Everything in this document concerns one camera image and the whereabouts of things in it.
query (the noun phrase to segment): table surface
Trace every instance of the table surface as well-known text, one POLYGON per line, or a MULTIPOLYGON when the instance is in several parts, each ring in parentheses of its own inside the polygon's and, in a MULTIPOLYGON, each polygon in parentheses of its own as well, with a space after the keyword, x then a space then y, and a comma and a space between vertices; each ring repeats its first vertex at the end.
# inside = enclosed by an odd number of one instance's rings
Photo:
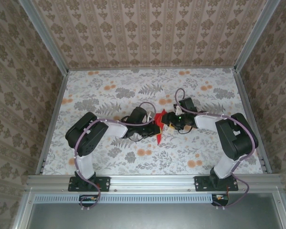
MULTIPOLYGON (((198 110, 215 114, 244 113, 231 69, 157 69, 69 72, 44 175, 74 174, 74 151, 65 139, 67 130, 85 113, 121 119, 143 101, 157 112, 173 111, 174 94, 184 88, 198 110)), ((143 106, 148 112, 153 109, 143 106)), ((93 151, 98 175, 209 174, 223 151, 216 132, 193 129, 181 135, 165 127, 156 137, 140 142, 104 137, 93 151)), ((235 173, 262 173, 256 152, 235 173)))

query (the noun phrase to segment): mounting plate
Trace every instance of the mounting plate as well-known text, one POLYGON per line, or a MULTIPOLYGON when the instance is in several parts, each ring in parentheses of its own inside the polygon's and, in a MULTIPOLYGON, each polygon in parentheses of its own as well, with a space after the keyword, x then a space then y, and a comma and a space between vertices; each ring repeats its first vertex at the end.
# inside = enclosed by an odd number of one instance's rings
MULTIPOLYGON (((101 192, 109 192, 110 177, 96 177, 94 183, 101 192)), ((77 177, 71 177, 68 186, 69 192, 97 192, 96 188, 77 177)))
POLYGON ((211 185, 209 176, 194 177, 196 192, 206 191, 238 191, 237 180, 233 176, 229 176, 220 180, 220 184, 217 188, 211 185))

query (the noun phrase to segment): floral wallpaper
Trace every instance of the floral wallpaper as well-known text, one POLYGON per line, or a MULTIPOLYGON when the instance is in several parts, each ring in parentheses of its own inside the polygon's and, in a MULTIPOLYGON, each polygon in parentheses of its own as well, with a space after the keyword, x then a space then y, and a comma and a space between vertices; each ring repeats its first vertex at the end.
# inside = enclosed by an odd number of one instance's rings
MULTIPOLYGON (((68 146, 65 134, 88 111, 120 120, 141 102, 149 101, 158 113, 163 109, 170 112, 179 87, 185 89, 198 110, 244 114, 231 69, 69 72, 43 174, 74 174, 74 150, 68 146)), ((153 111, 148 105, 144 108, 153 111)), ((159 145, 156 136, 140 142, 104 137, 93 151, 93 167, 99 175, 209 174, 222 155, 216 132, 193 129, 181 135, 165 126, 159 145)), ((262 173, 257 154, 241 163, 236 173, 262 173)))
POLYGON ((70 69, 234 65, 266 0, 33 0, 70 69))
POLYGON ((281 0, 241 70, 273 172, 286 191, 286 0, 281 0))
POLYGON ((0 0, 0 229, 35 174, 62 75, 17 0, 0 0))

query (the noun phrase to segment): purple cable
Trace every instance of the purple cable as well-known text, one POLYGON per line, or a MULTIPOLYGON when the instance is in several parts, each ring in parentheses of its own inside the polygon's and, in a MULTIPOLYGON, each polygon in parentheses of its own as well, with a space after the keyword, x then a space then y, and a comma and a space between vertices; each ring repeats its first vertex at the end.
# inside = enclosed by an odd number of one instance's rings
MULTIPOLYGON (((236 204, 236 203, 238 203, 240 200, 242 200, 242 199, 247 195, 247 193, 248 193, 248 191, 249 191, 249 185, 248 185, 245 181, 243 181, 243 180, 239 179, 237 176, 235 176, 235 175, 233 174, 233 172, 234 172, 234 171, 236 170, 236 168, 239 166, 239 164, 240 164, 241 161, 243 161, 243 160, 245 160, 246 158, 250 157, 250 156, 254 153, 254 151, 255 151, 255 142, 254 142, 253 136, 252 136, 252 134, 250 133, 250 131, 249 131, 242 123, 240 123, 240 122, 237 121, 236 119, 231 118, 231 117, 229 117, 229 116, 227 116, 227 115, 210 114, 210 113, 208 113, 208 112, 206 112, 206 113, 199 113, 199 112, 189 111, 189 110, 187 110, 187 109, 181 107, 180 104, 179 104, 179 102, 178 102, 178 100, 177 100, 177 94, 178 94, 178 92, 179 92, 180 90, 183 91, 183 97, 182 97, 182 99, 184 99, 184 97, 185 97, 185 90, 184 90, 183 88, 178 88, 177 91, 176 91, 176 93, 175 93, 175 101, 176 101, 177 105, 180 107, 181 110, 184 110, 184 111, 186 111, 186 112, 189 112, 189 113, 192 113, 192 114, 195 114, 195 115, 208 115, 208 116, 213 116, 213 117, 220 117, 220 118, 230 119, 230 120, 233 121, 234 123, 238 124, 238 125, 248 134, 248 136, 249 136, 249 138, 250 138, 250 140, 251 140, 251 143, 252 143, 252 151, 251 151, 247 156, 245 156, 245 157, 239 159, 239 161, 235 164, 235 166, 234 166, 234 167, 232 168, 232 170, 231 170, 232 176, 233 176, 236 180, 239 180, 240 182, 242 182, 242 183, 244 183, 245 185, 247 185, 247 190, 245 191, 245 193, 244 193, 237 201, 235 201, 234 203, 232 203, 232 204, 230 204, 230 205, 225 206, 225 208, 230 207, 230 206, 233 206, 234 204, 236 204)), ((219 205, 219 207, 222 207, 222 208, 223 208, 223 206, 221 206, 219 203, 217 203, 217 202, 215 202, 215 201, 213 201, 213 202, 216 203, 217 205, 219 205)))
MULTIPOLYGON (((150 102, 142 102, 142 103, 139 105, 139 107, 141 107, 143 104, 150 104, 150 105, 153 107, 154 114, 156 114, 156 112, 157 112, 157 111, 156 111, 156 107, 155 107, 152 103, 150 103, 150 102)), ((75 164, 76 172, 77 172, 78 176, 79 176, 82 180, 86 181, 87 183, 93 185, 93 186, 96 188, 96 190, 98 191, 98 197, 97 197, 95 203, 92 204, 90 207, 87 207, 87 208, 82 205, 82 201, 83 201, 84 199, 87 199, 87 198, 90 198, 90 197, 89 197, 89 196, 83 197, 83 198, 81 199, 81 201, 80 201, 80 206, 81 206, 82 210, 83 210, 84 208, 86 208, 86 209, 89 210, 90 208, 95 207, 96 204, 99 202, 99 200, 100 200, 100 198, 101 198, 101 190, 100 190, 100 188, 97 187, 97 185, 96 185, 95 183, 89 181, 88 179, 86 179, 86 178, 82 175, 82 173, 80 172, 79 166, 78 166, 78 164, 77 164, 77 160, 76 160, 76 159, 77 159, 77 156, 78 156, 77 149, 78 149, 78 146, 79 146, 79 144, 80 144, 82 138, 84 137, 84 135, 85 135, 85 134, 88 132, 88 130, 90 130, 90 128, 91 128, 94 124, 96 124, 97 122, 118 123, 118 124, 121 124, 121 125, 131 125, 131 126, 143 126, 143 125, 147 125, 147 124, 151 123, 153 120, 154 120, 154 117, 151 118, 151 120, 148 121, 148 122, 146 122, 146 123, 142 123, 142 124, 130 124, 130 123, 123 123, 123 122, 115 121, 115 120, 111 120, 111 119, 101 118, 101 119, 97 119, 97 120, 93 121, 92 123, 90 123, 90 124, 85 128, 85 130, 82 132, 81 136, 78 138, 78 140, 77 140, 77 142, 76 142, 76 144, 75 144, 75 147, 74 147, 74 164, 75 164)))

